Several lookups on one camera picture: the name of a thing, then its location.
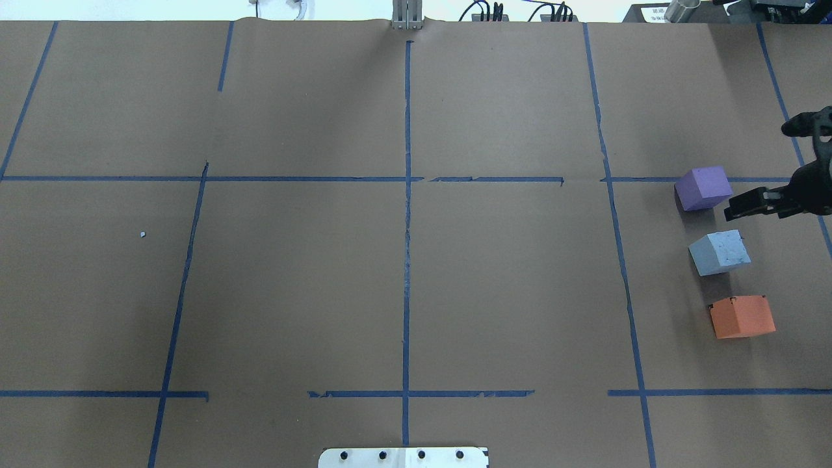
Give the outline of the light blue foam block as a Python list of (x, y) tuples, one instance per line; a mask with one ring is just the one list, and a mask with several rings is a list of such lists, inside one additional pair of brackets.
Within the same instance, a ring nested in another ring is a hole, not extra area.
[(696, 272), (704, 276), (728, 273), (751, 264), (738, 230), (711, 232), (689, 245)]

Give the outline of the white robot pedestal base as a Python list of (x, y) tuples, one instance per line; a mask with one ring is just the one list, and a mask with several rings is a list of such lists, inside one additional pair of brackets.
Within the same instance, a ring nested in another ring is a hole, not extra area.
[(318, 467), (489, 467), (487, 448), (389, 447), (331, 448)]

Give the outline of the aluminium frame post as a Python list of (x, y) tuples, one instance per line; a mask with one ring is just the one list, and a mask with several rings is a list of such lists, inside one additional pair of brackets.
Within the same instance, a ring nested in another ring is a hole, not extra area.
[(393, 0), (391, 26), (396, 31), (416, 31), (424, 27), (424, 2)]

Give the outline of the purple foam block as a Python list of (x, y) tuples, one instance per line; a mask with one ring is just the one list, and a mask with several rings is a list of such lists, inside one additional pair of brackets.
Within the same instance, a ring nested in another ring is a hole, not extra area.
[(734, 195), (722, 166), (693, 168), (674, 184), (684, 211), (699, 211), (716, 207)]

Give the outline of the orange foam block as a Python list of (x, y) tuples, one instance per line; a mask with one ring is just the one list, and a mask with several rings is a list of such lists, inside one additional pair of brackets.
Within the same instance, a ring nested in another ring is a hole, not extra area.
[(725, 297), (709, 305), (709, 314), (719, 339), (760, 337), (776, 331), (765, 295)]

